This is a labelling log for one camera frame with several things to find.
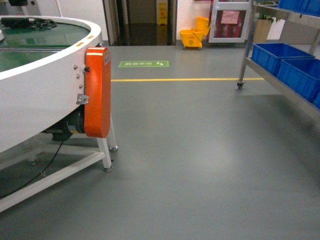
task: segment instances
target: black cable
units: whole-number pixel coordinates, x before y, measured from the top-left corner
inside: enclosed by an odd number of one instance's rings
[[[34,181],[37,177],[39,177],[39,176],[45,176],[45,171],[46,171],[47,168],[53,163],[54,159],[56,158],[56,156],[57,156],[57,154],[58,154],[58,152],[59,152],[59,150],[60,150],[60,148],[62,147],[62,144],[64,144],[64,142],[61,142],[58,150],[55,152],[55,154],[54,154],[53,158],[51,159],[51,161],[49,162],[49,164],[48,164],[38,175],[36,175],[36,176],[33,177],[31,180],[29,180],[28,182],[26,182],[26,183],[23,184],[22,186],[18,187],[17,189],[12,190],[11,192],[6,193],[6,194],[0,196],[0,199],[3,199],[3,198],[5,198],[5,197],[7,197],[7,196],[9,196],[9,195],[11,195],[11,194],[14,194],[14,193],[18,192],[19,190],[21,190],[21,189],[23,189],[24,187],[26,187],[27,185],[29,185],[29,184],[30,184],[32,181]]]
[[[9,18],[3,17],[1,24],[4,27],[11,29],[34,29],[34,30],[47,30],[57,26],[51,19],[42,19],[38,17],[23,17],[23,18]]]

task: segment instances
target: doorway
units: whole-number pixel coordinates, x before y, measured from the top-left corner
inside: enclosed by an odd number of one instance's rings
[[[176,44],[177,0],[103,0],[103,4],[111,46]],[[159,22],[159,5],[166,6],[167,24]]]

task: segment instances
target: orange motor cover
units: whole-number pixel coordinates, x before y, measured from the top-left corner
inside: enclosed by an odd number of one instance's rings
[[[106,47],[86,51],[84,94],[84,132],[89,137],[106,138],[111,118],[111,55]]]

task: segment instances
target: yellow floor line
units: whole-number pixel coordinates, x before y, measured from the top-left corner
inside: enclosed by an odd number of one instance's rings
[[[144,79],[112,79],[111,82],[173,82],[173,81],[236,81],[237,77],[226,78],[144,78]],[[263,80],[261,77],[245,77],[244,81]]]

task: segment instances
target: green floor sign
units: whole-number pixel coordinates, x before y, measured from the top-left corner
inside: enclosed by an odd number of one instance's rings
[[[121,61],[119,68],[169,67],[169,61]]]

